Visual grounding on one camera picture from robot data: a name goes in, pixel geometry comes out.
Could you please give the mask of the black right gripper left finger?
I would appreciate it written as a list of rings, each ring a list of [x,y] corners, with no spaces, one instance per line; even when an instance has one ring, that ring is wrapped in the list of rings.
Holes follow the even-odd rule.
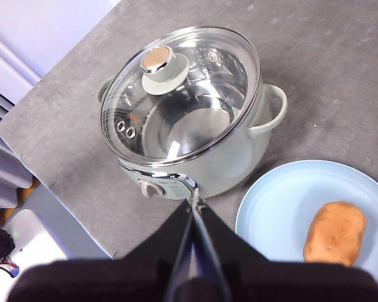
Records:
[[[184,201],[123,258],[32,267],[13,286],[8,301],[166,301],[188,271],[184,246],[191,222]]]

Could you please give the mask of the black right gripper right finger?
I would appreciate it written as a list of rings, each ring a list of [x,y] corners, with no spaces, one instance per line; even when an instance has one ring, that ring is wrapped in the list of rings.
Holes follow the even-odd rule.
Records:
[[[206,204],[195,214],[232,301],[378,301],[378,284],[341,264],[275,262],[238,237]]]

